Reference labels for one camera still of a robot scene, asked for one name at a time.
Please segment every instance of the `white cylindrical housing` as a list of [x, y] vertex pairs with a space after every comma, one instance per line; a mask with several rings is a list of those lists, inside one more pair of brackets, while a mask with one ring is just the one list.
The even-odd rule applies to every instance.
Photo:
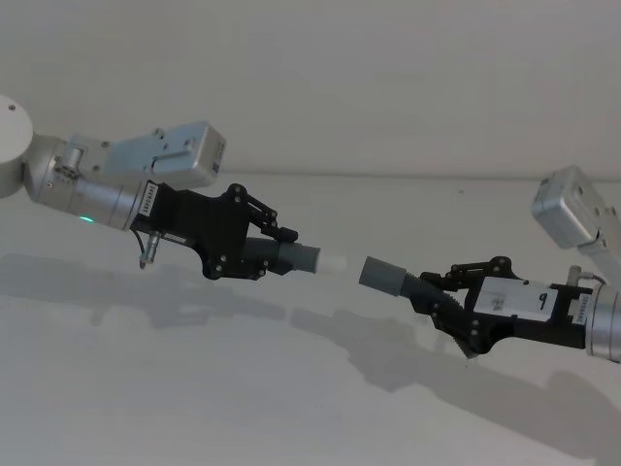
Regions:
[[0, 197], [23, 185], [22, 156], [32, 142], [32, 121], [13, 99], [0, 95]]

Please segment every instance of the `metal connector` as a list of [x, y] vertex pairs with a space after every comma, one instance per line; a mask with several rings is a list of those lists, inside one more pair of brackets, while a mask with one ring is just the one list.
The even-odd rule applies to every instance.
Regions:
[[157, 246], [162, 234], [159, 231], [151, 231], [148, 235], [147, 245], [145, 246], [145, 252], [140, 256], [140, 268], [144, 269], [147, 264], [152, 264], [155, 260], [155, 253], [157, 252]]

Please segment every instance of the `gray cap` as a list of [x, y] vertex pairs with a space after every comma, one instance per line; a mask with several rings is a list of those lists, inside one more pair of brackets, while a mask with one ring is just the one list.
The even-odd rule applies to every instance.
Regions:
[[399, 296], [407, 273], [406, 269], [367, 257], [358, 282], [377, 291]]

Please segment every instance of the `black cable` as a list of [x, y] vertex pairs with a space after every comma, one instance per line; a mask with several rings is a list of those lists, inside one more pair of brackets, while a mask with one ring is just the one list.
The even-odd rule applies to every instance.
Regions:
[[601, 284], [607, 284], [605, 282], [605, 280], [602, 277], [600, 277], [599, 275], [593, 274], [593, 280], [596, 280], [596, 281], [600, 282]]
[[129, 231], [134, 233], [134, 236], [138, 240], [138, 246], [140, 246], [140, 252], [141, 252], [141, 254], [144, 254], [145, 253], [145, 245], [143, 244], [143, 239], [140, 237], [140, 235], [138, 234], [138, 232], [135, 229], [130, 228]]

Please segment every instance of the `sticker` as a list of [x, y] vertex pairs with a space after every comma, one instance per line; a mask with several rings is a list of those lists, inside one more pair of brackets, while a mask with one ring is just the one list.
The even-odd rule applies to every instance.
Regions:
[[169, 241], [174, 241], [175, 243], [179, 243], [180, 245], [184, 245], [187, 241], [185, 238], [181, 236], [173, 235], [171, 233], [164, 234], [164, 239]]
[[592, 294], [581, 294], [578, 298], [578, 303], [580, 303], [580, 307], [578, 308], [578, 312], [573, 315], [572, 323], [576, 325], [586, 325], [586, 312], [589, 309], [589, 304], [591, 304], [591, 299], [593, 298]]
[[543, 283], [487, 277], [474, 311], [491, 316], [517, 316], [546, 322], [552, 317], [559, 292]]
[[153, 203], [155, 201], [155, 196], [157, 195], [157, 189], [159, 189], [157, 184], [151, 182], [147, 183], [147, 189], [145, 189], [143, 202], [141, 202], [140, 209], [138, 210], [139, 214], [143, 216], [151, 215], [151, 209], [153, 209]]

